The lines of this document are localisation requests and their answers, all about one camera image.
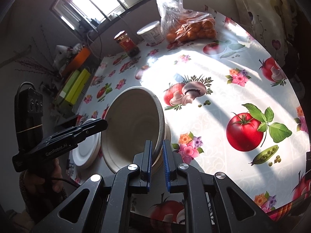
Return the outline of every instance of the plastic bag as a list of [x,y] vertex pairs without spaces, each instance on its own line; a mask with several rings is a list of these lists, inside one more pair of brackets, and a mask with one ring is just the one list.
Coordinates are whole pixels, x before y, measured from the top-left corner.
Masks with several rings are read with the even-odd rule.
[[161,16],[161,31],[168,42],[215,38],[215,20],[209,13],[185,10],[183,0],[156,0]]

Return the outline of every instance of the window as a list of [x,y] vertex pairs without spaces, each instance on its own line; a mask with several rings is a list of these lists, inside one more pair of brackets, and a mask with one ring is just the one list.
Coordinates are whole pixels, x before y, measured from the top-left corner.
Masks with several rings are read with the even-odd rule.
[[52,11],[80,36],[114,19],[141,0],[56,0]]

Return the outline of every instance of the pea pod print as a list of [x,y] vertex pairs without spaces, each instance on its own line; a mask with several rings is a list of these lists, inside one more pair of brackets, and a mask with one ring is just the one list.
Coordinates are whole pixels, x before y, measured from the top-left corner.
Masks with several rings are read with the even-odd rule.
[[268,159],[272,157],[274,153],[279,149],[278,145],[271,146],[262,152],[258,153],[256,157],[254,157],[253,161],[250,163],[252,165],[260,165],[266,162]]

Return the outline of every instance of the tablecloth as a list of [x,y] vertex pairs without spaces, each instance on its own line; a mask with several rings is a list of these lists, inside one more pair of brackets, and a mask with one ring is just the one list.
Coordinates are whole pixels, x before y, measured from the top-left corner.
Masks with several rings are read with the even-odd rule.
[[[310,180],[304,179],[310,144],[303,110],[273,57],[231,19],[214,16],[217,39],[142,42],[134,58],[104,57],[77,123],[104,118],[129,87],[148,88],[162,104],[172,148],[184,162],[207,174],[226,173],[270,215],[285,206],[274,214],[278,219],[310,191]],[[89,169],[75,167],[72,154],[69,165],[68,174],[78,183],[94,173],[111,174],[101,153]],[[148,195],[133,195],[132,211],[180,223],[183,196],[166,191],[161,168]]]

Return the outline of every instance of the white bowl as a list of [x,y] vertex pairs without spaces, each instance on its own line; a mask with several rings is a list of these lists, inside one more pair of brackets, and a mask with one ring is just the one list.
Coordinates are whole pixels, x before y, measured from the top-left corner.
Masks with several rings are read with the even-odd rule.
[[152,172],[161,166],[162,143],[170,138],[170,131],[155,94],[144,87],[123,91],[110,105],[105,120],[108,128],[101,133],[101,147],[113,173],[131,164],[144,151],[146,140],[152,141]]

